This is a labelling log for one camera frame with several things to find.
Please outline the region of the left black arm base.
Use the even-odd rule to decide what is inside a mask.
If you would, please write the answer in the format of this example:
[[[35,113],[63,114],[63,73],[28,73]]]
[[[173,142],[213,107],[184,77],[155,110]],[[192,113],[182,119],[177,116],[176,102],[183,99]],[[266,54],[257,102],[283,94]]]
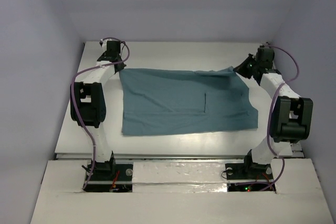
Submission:
[[[95,162],[93,173],[90,175],[92,162],[82,165],[86,171],[83,190],[88,193],[131,193],[132,192],[132,163],[117,163],[114,154],[109,161]]]

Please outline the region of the teal t shirt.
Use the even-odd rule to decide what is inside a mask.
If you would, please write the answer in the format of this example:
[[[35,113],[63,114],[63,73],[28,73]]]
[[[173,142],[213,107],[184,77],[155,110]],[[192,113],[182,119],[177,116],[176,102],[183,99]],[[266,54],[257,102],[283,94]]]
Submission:
[[[122,133],[155,136],[254,130],[258,110],[232,67],[219,71],[124,69]]]

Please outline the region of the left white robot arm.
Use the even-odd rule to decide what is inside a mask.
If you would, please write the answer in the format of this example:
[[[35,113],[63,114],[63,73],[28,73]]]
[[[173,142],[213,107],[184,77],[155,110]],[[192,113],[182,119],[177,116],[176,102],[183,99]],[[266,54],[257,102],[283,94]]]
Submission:
[[[88,179],[112,180],[117,169],[103,127],[107,115],[103,87],[114,74],[126,67],[122,53],[129,48],[124,41],[111,37],[101,39],[99,44],[103,53],[96,65],[78,72],[72,79],[70,116],[92,142],[91,163],[85,167]]]

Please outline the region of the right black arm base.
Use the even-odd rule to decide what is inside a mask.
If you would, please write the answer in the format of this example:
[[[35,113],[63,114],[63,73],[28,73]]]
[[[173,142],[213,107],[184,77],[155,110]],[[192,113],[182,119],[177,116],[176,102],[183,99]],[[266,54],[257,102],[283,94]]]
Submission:
[[[221,177],[228,181],[228,191],[275,191],[270,164],[260,165],[252,160],[251,151],[242,163],[227,163]]]

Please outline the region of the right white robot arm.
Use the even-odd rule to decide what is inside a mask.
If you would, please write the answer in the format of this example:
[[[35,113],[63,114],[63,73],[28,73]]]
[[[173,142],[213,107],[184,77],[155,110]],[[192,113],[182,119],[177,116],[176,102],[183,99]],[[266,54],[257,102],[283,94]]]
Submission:
[[[253,78],[271,97],[267,133],[263,141],[251,149],[243,163],[226,165],[228,180],[256,179],[271,171],[271,161],[279,157],[285,143],[296,144],[310,133],[313,101],[295,93],[279,70],[274,68],[275,46],[260,46],[234,71]]]

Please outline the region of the aluminium front rail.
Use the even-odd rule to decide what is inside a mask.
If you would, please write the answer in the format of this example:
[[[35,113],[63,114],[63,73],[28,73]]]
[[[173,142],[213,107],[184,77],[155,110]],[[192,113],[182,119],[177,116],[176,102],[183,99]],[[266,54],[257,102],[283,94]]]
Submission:
[[[87,153],[55,153],[54,159],[89,159]],[[149,155],[114,154],[116,159],[243,159],[245,155]]]

